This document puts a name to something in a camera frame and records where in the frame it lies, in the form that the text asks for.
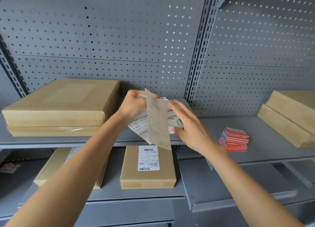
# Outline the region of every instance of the cardboard box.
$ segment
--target cardboard box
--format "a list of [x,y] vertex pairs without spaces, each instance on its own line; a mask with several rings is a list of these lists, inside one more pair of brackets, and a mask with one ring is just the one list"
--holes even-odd
[[174,188],[176,175],[173,153],[158,147],[160,170],[138,171],[139,146],[127,146],[120,175],[121,189]]
[[[57,148],[55,152],[52,154],[52,156],[49,158],[49,160],[46,162],[44,167],[41,169],[39,174],[34,180],[34,183],[41,187],[44,185],[44,183],[52,177],[52,175],[57,172],[57,170],[60,169],[60,167],[63,166],[65,163],[69,153],[71,151],[71,147],[69,148]],[[105,170],[107,167],[108,158],[104,163],[104,166],[99,174],[99,177],[97,178],[97,181],[93,187],[93,189],[100,189],[102,187],[103,179]]]
[[100,126],[119,98],[119,81],[57,79],[2,110],[8,126]]
[[315,92],[273,91],[266,105],[315,136]]
[[294,146],[315,147],[315,136],[270,107],[263,104],[257,116]]
[[93,136],[101,126],[15,127],[7,126],[12,136]]

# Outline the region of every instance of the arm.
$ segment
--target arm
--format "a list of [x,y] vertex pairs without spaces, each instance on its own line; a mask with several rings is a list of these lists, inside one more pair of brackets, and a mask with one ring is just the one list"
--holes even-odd
[[6,227],[73,226],[120,132],[146,106],[130,90],[120,109],[11,218]]
[[226,149],[213,141],[198,120],[184,104],[168,102],[181,118],[184,131],[173,131],[191,149],[207,158],[226,185],[249,226],[303,226],[274,197],[263,189],[228,154]]

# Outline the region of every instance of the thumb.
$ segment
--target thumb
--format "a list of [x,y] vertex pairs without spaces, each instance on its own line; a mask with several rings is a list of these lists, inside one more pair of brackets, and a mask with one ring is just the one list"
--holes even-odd
[[183,137],[184,131],[179,129],[178,127],[171,127],[172,131],[178,135],[178,137],[181,139]]

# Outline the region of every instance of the shelving unit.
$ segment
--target shelving unit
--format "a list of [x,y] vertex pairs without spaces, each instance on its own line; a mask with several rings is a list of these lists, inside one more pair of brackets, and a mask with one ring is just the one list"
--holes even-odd
[[[120,80],[121,97],[146,87],[184,102],[215,140],[224,127],[247,132],[247,151],[231,156],[268,191],[285,197],[279,201],[287,208],[314,201],[308,187],[315,183],[315,147],[295,148],[256,117],[273,90],[314,90],[312,2],[0,0],[0,109],[55,78]],[[174,189],[120,189],[120,147],[147,145],[126,128],[114,144],[103,188],[92,191],[76,226],[246,226],[211,164],[178,136],[170,138],[178,159]],[[14,149],[36,157],[43,152],[34,148],[80,147],[88,139],[12,137],[0,115],[0,160]],[[0,226],[38,189],[32,184],[38,169],[31,170],[23,186],[13,178],[17,172],[0,187]],[[187,202],[200,212],[192,213]]]

